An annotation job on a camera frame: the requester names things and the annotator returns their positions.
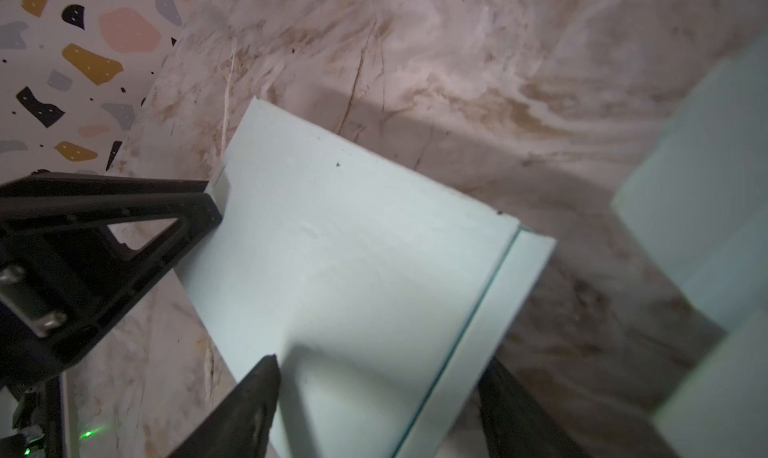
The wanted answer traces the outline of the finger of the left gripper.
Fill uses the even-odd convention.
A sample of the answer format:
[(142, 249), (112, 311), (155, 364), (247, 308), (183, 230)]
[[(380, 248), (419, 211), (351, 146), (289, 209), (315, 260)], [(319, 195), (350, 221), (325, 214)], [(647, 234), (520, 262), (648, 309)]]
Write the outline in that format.
[(1, 188), (1, 383), (77, 364), (222, 220), (199, 180), (45, 172)]

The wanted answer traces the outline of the mint paper box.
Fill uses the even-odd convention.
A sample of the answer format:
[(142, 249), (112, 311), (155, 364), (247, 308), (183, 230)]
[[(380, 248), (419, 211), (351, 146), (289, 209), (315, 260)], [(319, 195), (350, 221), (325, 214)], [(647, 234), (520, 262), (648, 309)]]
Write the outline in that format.
[(277, 358), (282, 457), (433, 456), (555, 246), (257, 98), (208, 192), (176, 273), (237, 380)]

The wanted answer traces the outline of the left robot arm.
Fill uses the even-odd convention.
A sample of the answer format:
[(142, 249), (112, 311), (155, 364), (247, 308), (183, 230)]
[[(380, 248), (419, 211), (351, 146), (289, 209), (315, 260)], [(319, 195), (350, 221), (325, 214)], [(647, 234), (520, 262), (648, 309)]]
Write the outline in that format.
[(206, 187), (47, 170), (2, 185), (3, 456), (64, 455), (62, 374), (220, 224)]

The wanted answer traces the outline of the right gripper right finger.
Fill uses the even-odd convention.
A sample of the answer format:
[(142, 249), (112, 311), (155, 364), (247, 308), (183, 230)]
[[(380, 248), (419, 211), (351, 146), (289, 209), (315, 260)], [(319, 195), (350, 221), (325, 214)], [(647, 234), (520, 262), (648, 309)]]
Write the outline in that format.
[(480, 416), (493, 458), (589, 458), (497, 358), (478, 382)]

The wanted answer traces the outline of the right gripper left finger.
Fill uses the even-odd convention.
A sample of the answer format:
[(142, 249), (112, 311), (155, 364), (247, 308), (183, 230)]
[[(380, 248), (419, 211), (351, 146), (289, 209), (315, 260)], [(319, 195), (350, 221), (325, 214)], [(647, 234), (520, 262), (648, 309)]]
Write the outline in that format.
[(280, 384), (277, 357), (264, 356), (170, 457), (265, 457)]

